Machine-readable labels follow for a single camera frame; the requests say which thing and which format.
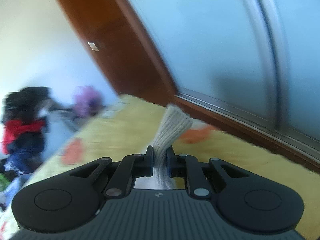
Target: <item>bed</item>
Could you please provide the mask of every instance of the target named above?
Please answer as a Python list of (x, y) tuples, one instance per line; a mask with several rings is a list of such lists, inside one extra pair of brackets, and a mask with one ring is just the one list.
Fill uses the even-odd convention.
[[(142, 152), (153, 139), (164, 110), (162, 106), (133, 96), (121, 96), (114, 105), (92, 118), (74, 136), (81, 138), (84, 145), (84, 154), (79, 163), (62, 164), (62, 147), (39, 167), (27, 185), (103, 156), (120, 161), (128, 154)], [(206, 124), (201, 122), (196, 126), (191, 129), (207, 129)], [(307, 240), (316, 240), (320, 236), (319, 174), (223, 131), (210, 129), (207, 135), (197, 142), (181, 137), (173, 144), (175, 153), (194, 155), (201, 162), (217, 157), (291, 187), (300, 194), (305, 204), (297, 231)], [(19, 228), (9, 207), (0, 220), (0, 238), (9, 239), (17, 230)]]

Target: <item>wooden door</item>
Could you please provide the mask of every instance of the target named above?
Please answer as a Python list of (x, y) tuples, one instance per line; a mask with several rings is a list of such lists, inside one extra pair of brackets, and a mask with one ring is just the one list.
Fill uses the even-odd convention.
[[(160, 80), (115, 0), (58, 0), (117, 93), (139, 95)], [(99, 51), (92, 50), (94, 43)]]

